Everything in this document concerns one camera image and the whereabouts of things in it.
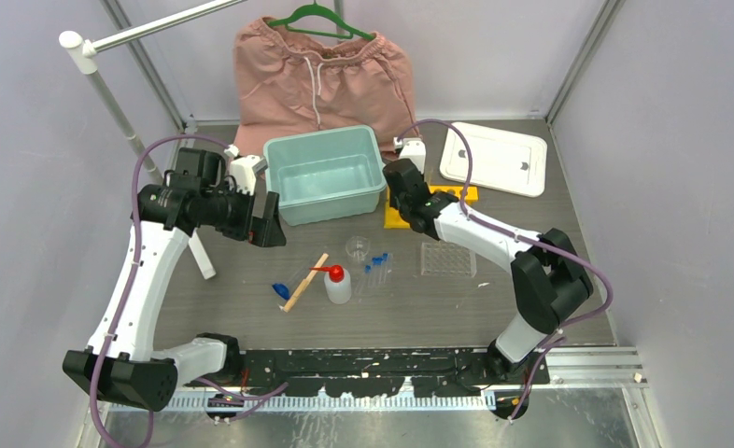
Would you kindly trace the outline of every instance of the white squeeze bottle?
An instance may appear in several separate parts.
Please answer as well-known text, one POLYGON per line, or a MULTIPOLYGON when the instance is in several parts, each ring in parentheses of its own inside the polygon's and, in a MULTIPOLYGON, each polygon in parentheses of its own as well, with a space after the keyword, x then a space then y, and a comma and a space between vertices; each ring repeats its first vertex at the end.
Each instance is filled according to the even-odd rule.
POLYGON ((343 269, 339 264, 309 269, 328 273, 326 278, 323 279, 323 283, 326 284, 326 293, 329 295, 330 301, 342 305, 350 300, 352 292, 350 289, 350 273, 346 269, 343 269))

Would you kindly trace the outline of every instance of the red nozzle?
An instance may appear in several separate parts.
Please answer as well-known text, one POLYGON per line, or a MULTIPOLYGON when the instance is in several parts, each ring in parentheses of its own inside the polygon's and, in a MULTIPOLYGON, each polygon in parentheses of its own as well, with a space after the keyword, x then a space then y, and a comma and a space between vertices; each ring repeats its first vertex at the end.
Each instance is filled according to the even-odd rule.
POLYGON ((339 264, 309 269, 312 271, 323 271, 324 273, 329 273, 329 278, 331 278, 334 283, 340 283, 343 281, 343 279, 345 279, 345 270, 342 269, 342 266, 340 266, 339 264))

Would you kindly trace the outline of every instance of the pink shorts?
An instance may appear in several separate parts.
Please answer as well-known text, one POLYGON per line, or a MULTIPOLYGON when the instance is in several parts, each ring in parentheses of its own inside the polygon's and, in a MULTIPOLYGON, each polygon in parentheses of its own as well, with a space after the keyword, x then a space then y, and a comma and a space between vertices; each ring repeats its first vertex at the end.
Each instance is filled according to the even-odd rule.
MULTIPOLYGON (((378 33, 324 47, 308 35, 254 21, 233 51, 241 154, 262 154, 276 137, 366 124, 382 151, 416 119, 411 61, 378 33)), ((419 135, 414 130, 408 134, 419 135)))

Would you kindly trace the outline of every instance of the cable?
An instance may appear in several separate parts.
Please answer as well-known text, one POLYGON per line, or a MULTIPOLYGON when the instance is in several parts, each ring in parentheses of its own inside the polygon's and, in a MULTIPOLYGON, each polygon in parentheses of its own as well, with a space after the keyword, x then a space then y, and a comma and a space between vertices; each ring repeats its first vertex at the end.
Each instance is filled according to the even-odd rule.
POLYGON ((252 400, 252 401, 260 401, 260 400, 266 400, 266 399, 269 399, 270 397, 273 397, 273 396, 278 395, 283 390, 287 389, 288 386, 289 386, 288 383, 282 383, 282 385, 280 385, 279 387, 277 387, 273 391, 268 392, 265 395, 258 395, 258 396, 251 397, 251 396, 240 395, 240 394, 235 394, 233 392, 230 392, 229 390, 221 387, 220 385, 217 385, 216 383, 213 383, 212 381, 208 380, 207 378, 197 378, 194 381, 197 381, 199 383, 202 383, 203 385, 209 385, 210 387, 213 387, 214 389, 218 390, 218 392, 220 392, 223 395, 230 396, 230 397, 232 397, 234 399, 240 399, 242 401, 250 401, 250 400, 252 400))
MULTIPOLYGON (((440 124, 442 126, 445 126, 446 128, 451 129, 460 139, 461 142, 463 142, 463 146, 466 149, 466 159, 468 161, 468 169, 466 171, 466 181, 463 182, 463 190, 460 191, 460 211, 463 212, 463 214, 471 219, 472 221, 476 222, 477 224, 487 228, 491 229, 493 231, 497 231, 505 236, 510 236, 516 239, 517 241, 520 241, 522 243, 526 243, 528 245, 534 245, 537 247, 540 247, 544 251, 551 252, 553 254, 559 255, 560 257, 563 257, 564 259, 568 259, 579 266, 582 266, 586 270, 592 272, 595 274, 596 277, 599 278, 599 280, 603 283, 603 286, 606 288, 606 301, 599 306, 598 308, 584 313, 583 315, 579 315, 577 317, 573 317, 571 319, 566 320, 565 322, 562 322, 559 324, 559 330, 564 329, 570 325, 577 324, 579 322, 582 322, 584 320, 587 320, 591 317, 594 317, 596 315, 600 315, 603 312, 605 312, 607 309, 609 309, 609 306, 612 305, 612 301, 614 300, 614 289, 612 288, 612 283, 609 281, 609 278, 606 276, 603 271, 598 269, 597 267, 590 264, 589 261, 582 259, 581 257, 572 254, 571 252, 568 252, 566 250, 562 250, 559 247, 554 247, 552 245, 546 244, 542 241, 533 240, 527 236, 524 235, 518 235, 514 231, 511 231, 509 229, 505 229, 504 227, 498 226, 496 224, 493 224, 491 222, 487 222, 484 219, 480 217, 476 217, 469 214, 469 208, 466 205, 466 193, 469 190, 469 186, 472 184, 472 171, 474 167, 474 159, 472 156, 472 148, 469 146, 469 142, 466 140, 466 136, 463 135, 463 133, 458 129, 455 125, 452 123, 448 123, 446 121, 440 120, 440 119, 421 119, 420 121, 417 121, 416 123, 412 124, 408 128, 406 128, 403 132, 398 135, 398 139, 402 139, 409 131, 412 129, 418 127, 421 124, 425 123, 435 123, 440 124)), ((565 343, 565 338, 560 338, 556 340, 554 343, 551 343, 550 345, 546 345, 546 343, 554 336, 555 333, 552 333, 548 336, 546 336, 539 344, 538 347, 543 349, 543 353, 538 357, 537 362, 535 363, 535 368, 532 369, 532 372, 529 374, 529 379, 527 380, 527 385, 524 387, 524 393, 522 396, 525 398, 531 389, 532 385, 532 379, 535 376, 535 373, 537 371, 537 366, 540 364, 541 359, 545 357, 545 355, 554 347, 561 345, 565 343)), ((521 409, 521 405, 524 403, 524 400, 520 400, 518 404, 515 406, 515 409, 513 410, 513 413, 511 414, 510 421, 512 423, 513 417, 518 413, 518 410, 521 409)))
POLYGON ((521 393, 521 399, 518 401, 518 404, 516 404, 515 408, 513 408, 510 416, 507 417, 507 421, 510 422, 511 425, 513 424, 513 419, 518 414, 518 411, 521 410, 521 406, 524 404, 524 400, 527 399, 529 393, 532 391, 532 380, 535 378, 535 373, 537 373, 538 368, 540 368, 540 363, 543 361, 543 358, 548 355, 548 352, 550 352, 552 348, 563 345, 565 341, 565 337, 557 339, 550 345, 547 345, 540 356, 535 359, 535 363, 532 364, 532 370, 529 372, 529 378, 527 378, 527 382, 524 384, 524 392, 521 393))
MULTIPOLYGON (((204 383, 206 385, 210 385, 211 387, 217 389, 219 392, 221 392, 221 390, 223 390, 227 395, 230 395, 230 396, 237 396, 238 395, 238 394, 233 394, 232 392, 229 392, 226 389, 223 389, 221 386, 217 385, 216 383, 213 383, 210 380, 207 380, 206 378, 197 378, 194 381, 197 381, 199 383, 204 383)), ((252 398, 255 398, 255 399, 264 398, 264 399, 260 400, 257 404, 255 404, 251 408, 249 408, 249 409, 247 409, 245 411, 240 412, 236 416, 229 417, 228 422, 229 423, 232 423, 232 422, 234 422, 236 420, 241 420, 241 419, 244 419, 244 418, 252 415, 260 407, 262 407, 262 405, 264 405, 271 397, 280 394, 287 387, 288 387, 288 383, 284 383, 283 385, 280 385, 277 389, 275 389, 272 392, 269 392, 268 394, 265 394, 265 395, 263 395, 261 397, 249 397, 250 399, 252 399, 252 398)), ((232 404, 243 405, 244 404, 243 401, 238 402, 238 401, 230 401, 230 400, 226 400, 226 399, 210 399, 209 402, 220 403, 220 404, 229 404, 229 405, 232 405, 232 404)), ((159 446, 166 446, 166 445, 175 443, 175 442, 179 441, 180 439, 182 439, 184 437, 188 437, 194 431, 196 431, 196 430, 198 430, 200 428, 203 428, 203 427, 207 427, 208 425, 209 425, 209 422, 208 421, 197 423, 196 425, 193 425, 192 427, 188 427, 188 428, 184 429, 180 434, 175 435, 175 437, 173 437, 172 439, 169 439, 168 441, 153 442, 149 446, 150 447, 159 447, 159 446)))
MULTIPOLYGON (((125 282, 125 287, 122 289, 120 295, 120 302, 117 304, 117 310, 114 312, 114 316, 111 318, 111 323, 108 326, 107 335, 103 339, 103 344, 98 353, 97 359, 95 360, 94 367, 92 369, 92 378, 90 380, 90 413, 92 414, 92 423, 94 424, 97 432, 100 433, 100 437, 103 438, 106 443, 113 446, 114 448, 125 448, 120 445, 117 441, 111 437, 111 434, 106 431, 106 426, 100 418, 100 410, 97 407, 97 390, 100 384, 100 373, 103 369, 103 361, 108 355, 108 347, 111 345, 111 339, 116 334, 117 326, 120 323, 122 313, 125 311, 125 304, 128 302, 128 297, 131 295, 131 289, 134 287, 134 281, 136 279, 136 272, 139 268, 139 261, 142 257, 142 226, 141 218, 139 217, 139 204, 138 204, 138 188, 139 188, 139 173, 141 172, 144 160, 147 158, 150 152, 156 147, 163 145, 164 143, 173 142, 176 140, 205 140, 222 147, 228 147, 229 144, 224 143, 216 138, 207 137, 204 135, 173 135, 171 137, 165 137, 157 142, 153 143, 141 153, 136 160, 136 166, 134 168, 134 176, 131 181, 131 208, 133 212, 134 220, 134 260, 131 265, 131 270, 128 272, 128 279, 125 282)), ((152 430, 154 427, 154 412, 150 411, 148 415, 148 426, 147 435, 144 441, 138 446, 138 448, 146 448, 152 438, 152 430)))

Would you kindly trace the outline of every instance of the white wall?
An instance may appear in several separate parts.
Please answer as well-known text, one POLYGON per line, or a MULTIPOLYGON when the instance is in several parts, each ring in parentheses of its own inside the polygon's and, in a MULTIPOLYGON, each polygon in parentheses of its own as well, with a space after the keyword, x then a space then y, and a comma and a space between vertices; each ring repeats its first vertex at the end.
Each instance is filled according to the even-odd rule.
MULTIPOLYGON (((137 23, 205 2, 120 1, 137 23)), ((237 119, 235 33, 260 16, 287 17, 307 3, 248 0, 155 35, 148 50, 184 112, 197 119, 237 119)), ((332 0, 320 4, 333 7, 332 0)), ((603 0, 344 4, 348 23, 377 30, 409 53, 420 117, 495 119, 545 116, 603 0)), ((333 25, 318 29, 333 31, 333 25)))
POLYGON ((668 446, 734 446, 734 1, 626 2, 555 135, 668 446))
MULTIPOLYGON (((64 352, 86 344, 128 241, 135 156, 60 48, 71 28, 113 32, 97 2, 0 0, 0 447, 78 436, 87 398, 64 352)), ((127 49, 99 60, 146 141, 173 132, 127 49)))

